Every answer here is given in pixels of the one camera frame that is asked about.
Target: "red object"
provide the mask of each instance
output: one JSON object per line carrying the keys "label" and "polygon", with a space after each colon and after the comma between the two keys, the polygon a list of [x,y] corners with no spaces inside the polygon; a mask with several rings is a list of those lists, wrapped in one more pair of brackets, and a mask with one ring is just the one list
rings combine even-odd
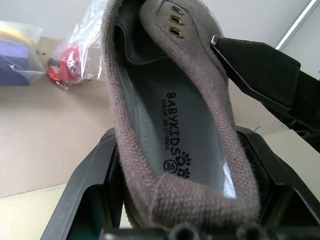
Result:
{"label": "red object", "polygon": [[49,66],[47,75],[52,82],[60,85],[81,80],[81,58],[79,46],[64,51],[59,59],[59,66]]}

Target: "shoe insole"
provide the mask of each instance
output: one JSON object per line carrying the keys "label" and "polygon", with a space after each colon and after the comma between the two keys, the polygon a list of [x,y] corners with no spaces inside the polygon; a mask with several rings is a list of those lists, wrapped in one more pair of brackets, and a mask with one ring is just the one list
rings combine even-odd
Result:
{"label": "shoe insole", "polygon": [[135,64],[130,58],[134,51],[125,48],[134,48],[134,42],[141,45],[141,41],[150,46],[151,40],[140,29],[135,32],[143,37],[136,41],[139,36],[135,36],[136,40],[128,44],[125,28],[121,26],[123,34],[116,31],[121,86],[150,166],[158,176],[174,174],[235,198],[217,127],[201,94],[172,60],[159,57],[161,51],[157,51],[156,60]]}

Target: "paw print logo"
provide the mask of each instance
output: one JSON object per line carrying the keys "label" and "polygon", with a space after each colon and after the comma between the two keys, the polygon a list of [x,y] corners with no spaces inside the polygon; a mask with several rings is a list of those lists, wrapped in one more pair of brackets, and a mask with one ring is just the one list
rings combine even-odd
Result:
{"label": "paw print logo", "polygon": [[185,151],[183,151],[181,155],[177,156],[177,157],[175,158],[175,161],[176,161],[176,164],[177,164],[179,167],[181,167],[181,166],[183,166],[183,165],[187,165],[187,166],[190,166],[190,165],[191,165],[191,163],[190,163],[191,158],[189,158],[189,154],[186,154]]}
{"label": "paw print logo", "polygon": [[185,169],[180,168],[180,169],[178,170],[178,172],[177,172],[177,176],[178,176],[178,177],[182,177],[182,178],[184,178],[184,179],[190,178],[189,174],[190,174],[190,172],[189,172],[189,169],[188,169],[188,168],[185,168]]}

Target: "babykids logo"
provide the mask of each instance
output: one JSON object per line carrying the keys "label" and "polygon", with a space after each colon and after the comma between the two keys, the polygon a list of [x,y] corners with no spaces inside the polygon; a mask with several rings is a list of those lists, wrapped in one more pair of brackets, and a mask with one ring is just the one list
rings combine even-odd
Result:
{"label": "babykids logo", "polygon": [[190,172],[187,166],[191,165],[191,158],[189,157],[189,154],[186,152],[181,152],[179,148],[176,148],[174,150],[178,156],[175,157],[174,160],[167,160],[163,164],[163,169],[170,174],[175,174],[178,177],[182,177],[184,179],[188,179],[190,177]]}
{"label": "babykids logo", "polygon": [[170,92],[166,99],[161,101],[163,115],[164,149],[171,152],[174,159],[168,159],[163,164],[163,169],[170,174],[188,179],[190,172],[188,166],[191,165],[191,158],[185,151],[179,149],[179,111],[176,103],[177,94]]}

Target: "white wall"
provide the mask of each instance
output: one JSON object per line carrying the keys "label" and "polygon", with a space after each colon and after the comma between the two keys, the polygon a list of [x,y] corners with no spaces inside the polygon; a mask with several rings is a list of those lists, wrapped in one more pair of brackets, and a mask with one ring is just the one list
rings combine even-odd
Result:
{"label": "white wall", "polygon": [[43,36],[64,39],[91,0],[0,0],[0,20],[33,24]]}
{"label": "white wall", "polygon": [[205,0],[228,38],[277,46],[310,0]]}
{"label": "white wall", "polygon": [[[0,0],[0,20],[38,25],[65,38],[91,0]],[[310,0],[204,0],[226,37],[276,46]]]}
{"label": "white wall", "polygon": [[301,63],[301,70],[320,79],[320,4],[285,46],[283,52]]}

